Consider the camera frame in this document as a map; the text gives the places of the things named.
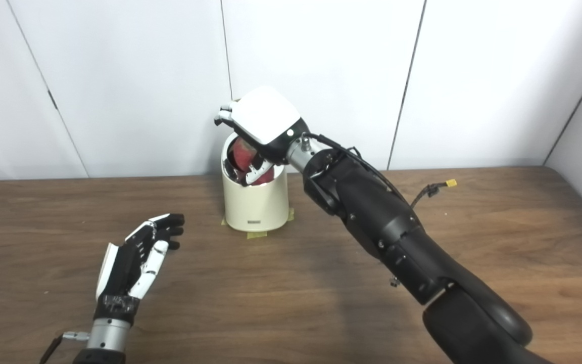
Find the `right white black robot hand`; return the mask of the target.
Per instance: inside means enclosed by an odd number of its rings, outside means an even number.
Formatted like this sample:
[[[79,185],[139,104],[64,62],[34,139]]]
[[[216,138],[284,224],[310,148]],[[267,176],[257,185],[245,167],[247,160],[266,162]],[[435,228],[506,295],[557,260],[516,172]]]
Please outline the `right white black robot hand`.
[[[317,149],[300,113],[275,89],[261,86],[222,106],[213,122],[226,124],[256,150],[254,162],[238,182],[248,186],[274,165],[289,164],[303,172]]]

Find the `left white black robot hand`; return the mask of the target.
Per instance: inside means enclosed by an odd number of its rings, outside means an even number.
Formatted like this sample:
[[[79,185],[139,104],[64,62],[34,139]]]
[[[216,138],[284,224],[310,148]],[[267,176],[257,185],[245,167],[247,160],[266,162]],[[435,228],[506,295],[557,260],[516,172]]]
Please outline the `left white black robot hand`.
[[[121,245],[108,243],[95,289],[94,320],[134,324],[166,255],[180,247],[175,238],[184,233],[184,224],[184,214],[162,214],[139,224]]]

